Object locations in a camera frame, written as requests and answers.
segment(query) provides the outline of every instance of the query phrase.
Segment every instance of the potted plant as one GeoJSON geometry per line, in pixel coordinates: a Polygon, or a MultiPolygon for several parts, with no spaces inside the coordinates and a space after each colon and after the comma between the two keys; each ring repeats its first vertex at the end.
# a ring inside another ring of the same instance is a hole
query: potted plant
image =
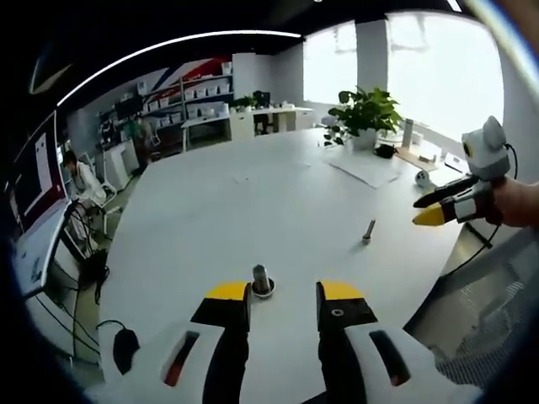
{"type": "Polygon", "coordinates": [[[254,97],[250,97],[248,95],[233,100],[229,106],[231,108],[234,108],[235,110],[250,110],[251,108],[256,108],[257,102],[254,97]]]}
{"type": "Polygon", "coordinates": [[[343,145],[350,138],[354,148],[373,148],[378,131],[383,130],[385,134],[388,130],[394,132],[402,119],[395,110],[398,102],[380,88],[369,93],[361,88],[356,92],[341,91],[339,102],[339,107],[328,111],[337,118],[337,125],[331,126],[329,133],[324,135],[325,146],[332,143],[343,145]]]}

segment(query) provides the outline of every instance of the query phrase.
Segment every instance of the human hand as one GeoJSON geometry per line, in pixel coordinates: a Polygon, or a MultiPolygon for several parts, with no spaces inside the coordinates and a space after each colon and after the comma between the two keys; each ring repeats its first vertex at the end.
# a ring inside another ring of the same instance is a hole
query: human hand
{"type": "Polygon", "coordinates": [[[505,224],[513,227],[531,226],[536,221],[537,206],[533,206],[533,186],[511,178],[493,183],[494,203],[485,218],[493,225],[505,224]]]}

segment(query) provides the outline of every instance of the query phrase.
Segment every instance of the ceiling light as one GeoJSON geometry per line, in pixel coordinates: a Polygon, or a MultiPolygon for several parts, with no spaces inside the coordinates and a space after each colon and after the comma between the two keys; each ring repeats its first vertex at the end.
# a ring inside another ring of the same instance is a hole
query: ceiling light
{"type": "Polygon", "coordinates": [[[458,13],[462,13],[462,8],[461,8],[461,6],[458,5],[456,0],[446,0],[446,1],[449,3],[449,5],[453,9],[453,11],[457,11],[458,13]]]}
{"type": "Polygon", "coordinates": [[[82,87],[84,87],[86,84],[94,80],[97,76],[100,74],[105,73],[107,70],[113,68],[114,66],[118,66],[120,63],[127,61],[131,59],[132,57],[139,56],[145,52],[153,51],[154,49],[160,48],[161,46],[165,45],[171,45],[176,44],[178,42],[183,42],[185,40],[197,40],[199,38],[207,38],[209,36],[220,36],[220,35],[240,35],[240,34],[246,34],[246,35],[275,35],[275,36],[286,36],[289,38],[301,38],[302,36],[299,34],[292,34],[291,32],[280,32],[280,31],[263,31],[263,30],[257,30],[257,29],[240,29],[240,30],[234,30],[234,31],[217,31],[217,32],[206,32],[204,34],[195,34],[195,35],[188,35],[183,36],[181,38],[176,38],[174,40],[166,40],[164,42],[161,42],[156,45],[148,46],[147,48],[138,50],[136,52],[131,53],[130,55],[124,56],[121,59],[110,63],[108,66],[105,66],[98,72],[95,72],[92,76],[88,77],[86,80],[81,82],[78,86],[76,86],[73,90],[71,90],[69,93],[67,93],[64,98],[62,98],[58,103],[56,104],[56,107],[59,107],[62,105],[69,97],[71,97],[74,93],[76,93],[78,90],[80,90],[82,87]]]}

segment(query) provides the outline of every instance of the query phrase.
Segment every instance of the window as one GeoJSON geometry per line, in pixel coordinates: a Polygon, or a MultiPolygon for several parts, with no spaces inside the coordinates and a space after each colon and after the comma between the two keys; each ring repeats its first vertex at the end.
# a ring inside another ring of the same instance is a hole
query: window
{"type": "Polygon", "coordinates": [[[356,49],[353,21],[308,36],[303,46],[304,99],[338,104],[339,91],[355,90],[356,49]]]}
{"type": "Polygon", "coordinates": [[[387,88],[402,116],[461,141],[493,115],[503,123],[498,48],[481,24],[436,13],[387,19],[387,88]]]}

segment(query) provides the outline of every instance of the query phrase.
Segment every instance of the white round table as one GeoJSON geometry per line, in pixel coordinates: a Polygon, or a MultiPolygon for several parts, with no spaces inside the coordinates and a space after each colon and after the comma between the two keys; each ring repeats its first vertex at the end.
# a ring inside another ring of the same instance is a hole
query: white round table
{"type": "MultiPolygon", "coordinates": [[[[327,163],[350,160],[351,151],[324,150],[322,134],[260,136],[150,165],[115,233],[100,320],[122,321],[144,344],[171,322],[188,322],[217,284],[249,280],[253,266],[263,264],[276,289],[268,300],[253,300],[245,403],[299,403],[325,391],[320,279],[349,282],[379,321],[404,326],[438,279],[461,226],[415,226],[416,167],[397,157],[353,156],[376,159],[372,169],[401,172],[374,189],[327,163]],[[371,244],[363,246],[373,218],[371,244]]],[[[107,382],[120,377],[112,359],[117,331],[99,330],[107,382]]]]}

